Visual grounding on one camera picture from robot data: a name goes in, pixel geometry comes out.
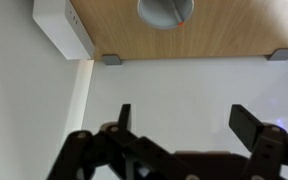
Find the metal bracket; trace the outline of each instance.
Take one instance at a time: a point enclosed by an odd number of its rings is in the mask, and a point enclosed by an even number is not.
[[[277,49],[272,55],[267,57],[268,61],[286,61],[288,60],[288,48]]]
[[[122,65],[122,61],[121,61],[120,57],[118,57],[118,55],[116,55],[116,54],[103,55],[102,61],[108,66]]]

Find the wood grain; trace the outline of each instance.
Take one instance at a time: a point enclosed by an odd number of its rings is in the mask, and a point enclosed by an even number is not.
[[[172,30],[145,24],[137,0],[71,1],[96,46],[95,59],[264,55],[288,47],[281,16],[272,10],[288,0],[195,0],[192,17]]]

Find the white wall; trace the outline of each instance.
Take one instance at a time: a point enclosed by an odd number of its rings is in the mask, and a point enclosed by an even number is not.
[[[0,0],[0,179],[45,179],[79,66],[35,24],[32,8],[33,0]]]
[[[264,57],[95,62],[83,128],[96,133],[132,104],[132,131],[170,152],[228,150],[249,156],[228,127],[232,104],[288,131],[288,61]],[[109,179],[105,169],[96,179]],[[283,171],[288,179],[288,169]]]

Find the round metal object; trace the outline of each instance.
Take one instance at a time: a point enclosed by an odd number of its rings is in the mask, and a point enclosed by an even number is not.
[[[77,135],[77,138],[79,138],[79,139],[83,139],[83,138],[85,138],[86,137],[86,133],[85,132],[81,132],[81,133],[79,133],[78,135]]]
[[[157,29],[182,26],[194,11],[194,0],[138,0],[141,19]]]
[[[106,130],[109,130],[108,128],[111,126],[117,126],[117,122],[108,122],[108,123],[103,124],[100,128],[100,131],[104,132]]]
[[[262,176],[254,175],[252,176],[251,180],[265,180]]]
[[[280,132],[281,131],[281,129],[278,128],[278,127],[272,127],[272,130],[275,131],[275,132]]]
[[[186,176],[185,180],[200,180],[200,178],[194,174],[189,174]]]
[[[117,126],[113,126],[113,127],[111,128],[111,131],[112,131],[112,132],[117,132],[117,131],[118,131],[118,127],[117,127]]]

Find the circular hole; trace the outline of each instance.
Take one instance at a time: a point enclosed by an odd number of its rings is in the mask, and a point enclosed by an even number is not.
[[[251,180],[265,180],[262,176],[254,175],[252,176]]]
[[[194,0],[139,0],[138,13],[144,22],[157,29],[183,25],[193,13]]]
[[[194,174],[189,174],[186,176],[185,180],[200,180],[200,178]]]
[[[83,139],[83,138],[85,138],[86,137],[86,133],[85,132],[81,132],[81,133],[79,133],[78,135],[77,135],[77,138],[79,138],[79,139]]]
[[[106,152],[99,152],[97,154],[97,159],[100,160],[100,161],[103,161],[107,158],[107,153]]]
[[[278,128],[278,127],[272,127],[272,130],[275,131],[275,132],[280,132],[281,131],[280,128]]]
[[[113,126],[113,127],[111,127],[111,131],[112,132],[117,132],[119,129],[118,129],[118,127],[117,126]]]

